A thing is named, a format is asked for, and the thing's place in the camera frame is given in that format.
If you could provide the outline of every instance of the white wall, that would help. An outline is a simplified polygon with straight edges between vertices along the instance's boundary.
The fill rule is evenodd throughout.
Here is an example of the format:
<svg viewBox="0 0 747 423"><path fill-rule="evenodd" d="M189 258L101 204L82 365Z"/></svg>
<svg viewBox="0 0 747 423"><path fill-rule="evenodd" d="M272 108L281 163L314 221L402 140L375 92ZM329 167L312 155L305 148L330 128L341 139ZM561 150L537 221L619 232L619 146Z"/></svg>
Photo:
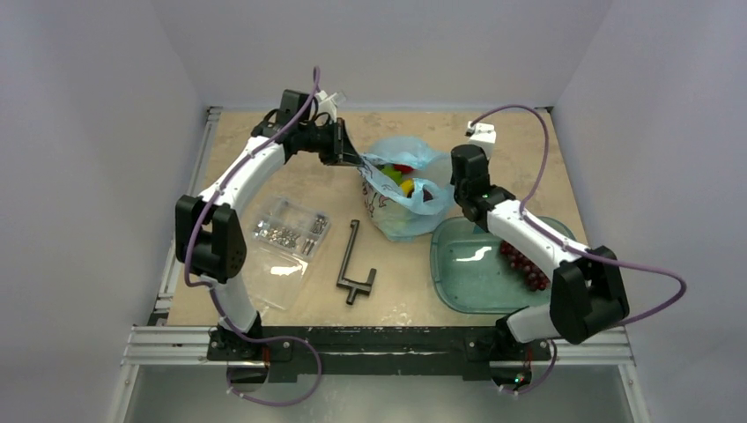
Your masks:
<svg viewBox="0 0 747 423"><path fill-rule="evenodd" d="M742 0L616 1L554 111L588 238L690 282L632 325L655 421L743 421L747 28ZM635 310L676 282L625 273Z"/></svg>
<svg viewBox="0 0 747 423"><path fill-rule="evenodd" d="M153 0L203 98L259 108L314 64L346 107L548 106L610 2Z"/></svg>
<svg viewBox="0 0 747 423"><path fill-rule="evenodd" d="M2 421L99 422L203 110L147 0L0 4Z"/></svg>

